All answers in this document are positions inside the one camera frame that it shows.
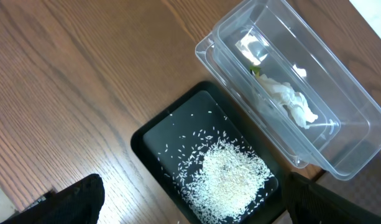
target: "pile of rice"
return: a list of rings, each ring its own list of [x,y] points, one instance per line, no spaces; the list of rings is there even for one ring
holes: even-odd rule
[[[239,222],[273,174],[254,152],[241,152],[240,146],[218,139],[192,177],[181,190],[183,198],[203,223],[221,223],[228,217]]]

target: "white tissue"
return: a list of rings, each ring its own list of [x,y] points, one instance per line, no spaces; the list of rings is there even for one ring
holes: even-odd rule
[[[306,122],[313,123],[318,119],[318,116],[310,110],[305,96],[300,92],[295,92],[289,83],[281,84],[273,78],[268,78],[265,74],[257,77],[257,81],[280,109],[283,106],[287,107],[299,127],[309,129]]]

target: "plastic container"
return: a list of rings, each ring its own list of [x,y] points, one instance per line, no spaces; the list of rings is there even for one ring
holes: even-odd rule
[[[381,150],[381,108],[286,1],[243,1],[196,55],[295,167],[349,180]],[[310,129],[276,107],[251,65],[304,94],[319,116]]]

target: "wooden table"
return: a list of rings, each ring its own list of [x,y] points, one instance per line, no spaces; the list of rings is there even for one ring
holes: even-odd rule
[[[289,2],[381,105],[381,40],[353,6]],[[17,208],[95,172],[100,223],[186,223],[129,140],[211,78],[195,45],[238,3],[1,0],[0,185]]]

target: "black tray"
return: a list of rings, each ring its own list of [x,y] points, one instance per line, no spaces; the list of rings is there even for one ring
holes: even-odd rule
[[[258,192],[264,202],[260,203],[252,213],[244,214],[241,223],[271,223],[285,209],[279,184],[284,176],[282,168],[252,131],[251,126],[245,124],[237,114],[235,105],[214,84],[201,82],[185,93],[136,131],[131,139],[131,147],[184,216],[191,223],[201,223],[181,198],[178,192],[181,183],[176,179],[176,185],[173,183],[172,173],[175,173],[175,176],[178,174],[178,164],[192,153],[192,146],[205,142],[205,139],[201,141],[200,138],[203,136],[222,138],[224,130],[227,136],[230,136],[230,140],[237,140],[235,144],[251,147],[275,176],[266,181],[264,189]],[[199,167],[191,166],[188,172]]]

